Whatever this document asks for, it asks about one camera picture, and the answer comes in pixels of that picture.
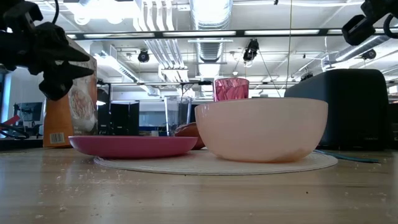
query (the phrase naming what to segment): barcode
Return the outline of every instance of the barcode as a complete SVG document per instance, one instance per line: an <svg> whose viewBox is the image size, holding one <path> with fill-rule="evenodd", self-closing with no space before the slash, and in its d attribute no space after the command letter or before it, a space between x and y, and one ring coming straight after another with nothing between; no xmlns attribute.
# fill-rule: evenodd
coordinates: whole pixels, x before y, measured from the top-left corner
<svg viewBox="0 0 398 224"><path fill-rule="evenodd" d="M50 134L50 144L65 143L63 133Z"/></svg>

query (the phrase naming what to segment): pink plate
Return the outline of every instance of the pink plate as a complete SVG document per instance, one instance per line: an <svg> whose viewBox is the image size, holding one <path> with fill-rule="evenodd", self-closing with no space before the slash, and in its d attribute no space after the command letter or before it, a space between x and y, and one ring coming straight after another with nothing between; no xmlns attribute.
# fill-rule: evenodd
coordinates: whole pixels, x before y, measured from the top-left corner
<svg viewBox="0 0 398 224"><path fill-rule="evenodd" d="M109 158L151 158L177 156L191 150L196 137L70 136L79 152Z"/></svg>

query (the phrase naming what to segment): white bowl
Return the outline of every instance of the white bowl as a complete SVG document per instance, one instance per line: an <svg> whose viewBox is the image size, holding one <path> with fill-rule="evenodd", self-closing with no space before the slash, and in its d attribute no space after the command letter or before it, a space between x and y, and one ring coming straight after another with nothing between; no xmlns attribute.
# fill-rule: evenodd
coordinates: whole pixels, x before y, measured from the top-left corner
<svg viewBox="0 0 398 224"><path fill-rule="evenodd" d="M304 98L262 98L195 108L200 137L223 159L293 162L309 155L325 131L328 104Z"/></svg>

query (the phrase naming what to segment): placemat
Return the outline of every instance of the placemat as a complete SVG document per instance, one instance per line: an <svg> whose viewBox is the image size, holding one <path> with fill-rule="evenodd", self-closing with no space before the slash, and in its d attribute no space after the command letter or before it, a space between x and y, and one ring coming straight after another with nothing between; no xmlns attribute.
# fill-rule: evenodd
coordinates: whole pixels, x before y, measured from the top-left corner
<svg viewBox="0 0 398 224"><path fill-rule="evenodd" d="M185 175L256 175L301 172L337 164L332 156L313 152L297 162L265 164L219 159L207 150L190 151L178 157L159 159L114 160L96 157L102 166L143 172Z"/></svg>

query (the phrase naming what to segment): pink glass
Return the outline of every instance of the pink glass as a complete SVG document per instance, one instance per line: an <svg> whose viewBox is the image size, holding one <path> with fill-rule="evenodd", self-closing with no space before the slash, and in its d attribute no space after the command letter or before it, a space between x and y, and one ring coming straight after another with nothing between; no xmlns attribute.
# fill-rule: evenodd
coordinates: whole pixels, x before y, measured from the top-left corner
<svg viewBox="0 0 398 224"><path fill-rule="evenodd" d="M150 136L70 136L70 144L79 152L118 159L177 156L191 150L196 137Z"/></svg>
<svg viewBox="0 0 398 224"><path fill-rule="evenodd" d="M214 101L249 98L249 80L244 78L222 78L214 82Z"/></svg>

